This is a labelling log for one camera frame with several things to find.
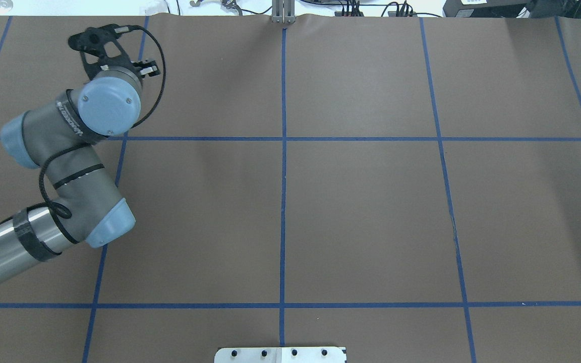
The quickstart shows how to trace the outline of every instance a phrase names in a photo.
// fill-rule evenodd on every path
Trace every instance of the white label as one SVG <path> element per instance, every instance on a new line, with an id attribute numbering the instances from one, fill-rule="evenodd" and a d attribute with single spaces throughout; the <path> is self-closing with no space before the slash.
<path id="1" fill-rule="evenodd" d="M 470 18 L 470 15 L 472 15 L 473 12 L 475 12 L 475 9 L 459 10 L 458 13 L 456 13 L 456 17 L 457 18 Z"/>

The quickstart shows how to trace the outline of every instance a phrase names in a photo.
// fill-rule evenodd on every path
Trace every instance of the silver metal tube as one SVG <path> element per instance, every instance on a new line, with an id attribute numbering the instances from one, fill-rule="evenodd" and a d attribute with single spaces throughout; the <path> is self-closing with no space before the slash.
<path id="1" fill-rule="evenodd" d="M 55 252 L 73 246 L 53 222 L 46 207 L 28 212 L 28 220 L 40 241 Z M 39 264 L 18 240 L 12 221 L 0 225 L 0 283 Z"/>

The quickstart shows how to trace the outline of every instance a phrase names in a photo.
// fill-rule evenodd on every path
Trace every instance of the black strap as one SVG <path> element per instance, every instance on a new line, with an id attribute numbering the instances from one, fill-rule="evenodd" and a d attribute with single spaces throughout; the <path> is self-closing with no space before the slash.
<path id="1" fill-rule="evenodd" d="M 101 140 L 107 138 L 106 136 L 96 133 L 88 128 L 88 126 L 82 121 L 76 112 L 76 109 L 73 107 L 71 90 L 67 90 L 55 99 L 55 107 L 57 107 L 57 111 L 62 115 L 64 122 L 66 122 L 73 132 L 81 137 L 85 143 L 95 145 Z"/>
<path id="2" fill-rule="evenodd" d="M 12 217 L 12 225 L 15 230 L 15 235 L 24 250 L 28 252 L 33 258 L 40 262 L 46 262 L 51 258 L 62 254 L 56 253 L 44 243 L 40 241 L 33 230 L 33 226 L 28 220 L 28 209 L 22 209 Z"/>
<path id="3" fill-rule="evenodd" d="M 78 179 L 81 176 L 87 175 L 88 173 L 94 171 L 94 170 L 98 170 L 104 168 L 104 165 L 102 164 L 96 164 L 93 166 L 90 166 L 88 168 L 84 168 L 83 170 L 80 170 L 79 172 L 74 172 L 73 174 L 65 177 L 64 179 L 58 181 L 57 183 L 53 184 L 53 188 L 57 189 L 60 188 L 61 186 L 64 186 L 67 183 L 73 182 L 75 179 Z"/>

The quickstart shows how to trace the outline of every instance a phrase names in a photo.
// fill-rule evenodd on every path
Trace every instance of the light blue cap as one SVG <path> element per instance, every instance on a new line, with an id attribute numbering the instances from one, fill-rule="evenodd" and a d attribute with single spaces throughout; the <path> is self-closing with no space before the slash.
<path id="1" fill-rule="evenodd" d="M 26 145 L 24 145 L 22 125 L 26 113 L 15 117 L 2 127 L 0 140 L 4 145 L 6 152 L 12 156 L 19 165 L 25 168 L 39 168 L 39 165 L 35 164 L 35 161 L 30 158 L 30 155 L 28 155 Z"/>
<path id="2" fill-rule="evenodd" d="M 134 87 L 120 78 L 95 78 L 79 94 L 78 113 L 96 133 L 120 135 L 138 119 L 140 97 Z"/>
<path id="3" fill-rule="evenodd" d="M 91 231 L 87 237 L 87 243 L 93 248 L 104 246 L 129 232 L 134 228 L 134 224 L 136 224 L 136 218 L 125 198 L 122 198 Z"/>

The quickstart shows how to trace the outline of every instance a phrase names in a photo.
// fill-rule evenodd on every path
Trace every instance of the white metal plate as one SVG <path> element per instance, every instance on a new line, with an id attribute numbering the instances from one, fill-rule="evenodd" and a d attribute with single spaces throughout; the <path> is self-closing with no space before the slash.
<path id="1" fill-rule="evenodd" d="M 346 347 L 222 348 L 214 363 L 346 363 Z"/>

